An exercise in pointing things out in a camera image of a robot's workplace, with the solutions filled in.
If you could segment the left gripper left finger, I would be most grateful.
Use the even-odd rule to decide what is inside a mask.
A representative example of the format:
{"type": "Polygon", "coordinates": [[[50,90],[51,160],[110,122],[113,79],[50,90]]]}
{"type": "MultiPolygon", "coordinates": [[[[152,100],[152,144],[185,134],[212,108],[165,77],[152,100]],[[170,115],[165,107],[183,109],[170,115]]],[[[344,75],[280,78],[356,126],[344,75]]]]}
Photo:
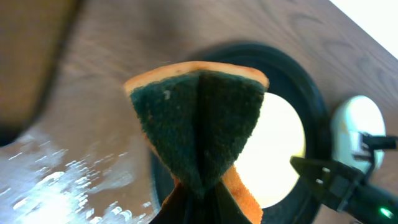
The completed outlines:
{"type": "Polygon", "coordinates": [[[178,184],[150,224],[194,224],[197,221],[193,194],[178,184]]]}

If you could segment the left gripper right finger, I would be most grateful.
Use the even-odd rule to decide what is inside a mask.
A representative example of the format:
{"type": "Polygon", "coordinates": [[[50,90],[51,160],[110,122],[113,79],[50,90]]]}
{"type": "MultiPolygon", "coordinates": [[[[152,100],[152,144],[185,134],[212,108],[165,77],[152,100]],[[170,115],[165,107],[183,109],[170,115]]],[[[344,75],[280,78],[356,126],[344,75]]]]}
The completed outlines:
{"type": "Polygon", "coordinates": [[[210,224],[251,224],[222,181],[205,195],[205,208],[210,224]]]}

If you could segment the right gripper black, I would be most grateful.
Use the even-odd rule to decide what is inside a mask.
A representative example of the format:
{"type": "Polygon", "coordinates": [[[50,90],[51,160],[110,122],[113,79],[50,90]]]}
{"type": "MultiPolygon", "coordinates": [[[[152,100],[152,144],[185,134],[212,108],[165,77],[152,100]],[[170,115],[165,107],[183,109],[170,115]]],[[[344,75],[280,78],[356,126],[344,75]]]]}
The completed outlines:
{"type": "MultiPolygon", "coordinates": [[[[359,160],[370,161],[376,150],[397,149],[397,136],[359,136],[363,150],[359,160]]],[[[397,196],[375,185],[360,185],[364,178],[361,170],[334,160],[295,156],[290,164],[321,204],[344,211],[361,223],[397,224],[397,196]]]]}

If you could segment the green plate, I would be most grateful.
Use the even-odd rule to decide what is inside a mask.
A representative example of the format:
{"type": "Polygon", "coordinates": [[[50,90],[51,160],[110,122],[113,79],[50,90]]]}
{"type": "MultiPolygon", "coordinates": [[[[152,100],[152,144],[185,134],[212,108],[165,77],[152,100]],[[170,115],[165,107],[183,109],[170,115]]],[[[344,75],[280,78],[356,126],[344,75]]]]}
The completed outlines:
{"type": "Polygon", "coordinates": [[[361,134],[385,136],[386,127],[381,110],[367,96],[354,96],[335,111],[331,121],[333,135],[332,159],[366,172],[371,163],[355,159],[362,153],[361,134]]]}

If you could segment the yellow plate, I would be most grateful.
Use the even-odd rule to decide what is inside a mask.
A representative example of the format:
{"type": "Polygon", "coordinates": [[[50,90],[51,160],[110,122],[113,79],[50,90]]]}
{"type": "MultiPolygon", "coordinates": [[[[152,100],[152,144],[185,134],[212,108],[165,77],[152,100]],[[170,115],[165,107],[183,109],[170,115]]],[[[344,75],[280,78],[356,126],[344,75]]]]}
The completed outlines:
{"type": "Polygon", "coordinates": [[[299,175],[292,156],[305,156],[305,131],[294,107],[282,97],[266,93],[256,127],[234,166],[261,208],[281,202],[299,175]]]}

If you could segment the orange green sponge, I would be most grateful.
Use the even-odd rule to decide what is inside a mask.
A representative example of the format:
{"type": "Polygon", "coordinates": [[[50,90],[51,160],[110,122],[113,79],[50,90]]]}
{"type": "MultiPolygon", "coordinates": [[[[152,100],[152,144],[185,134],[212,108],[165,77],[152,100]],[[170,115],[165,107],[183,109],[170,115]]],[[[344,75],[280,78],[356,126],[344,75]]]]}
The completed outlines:
{"type": "Polygon", "coordinates": [[[150,148],[175,187],[154,223],[260,223],[234,162],[256,127],[268,78],[230,63],[189,61],[124,84],[150,148]]]}

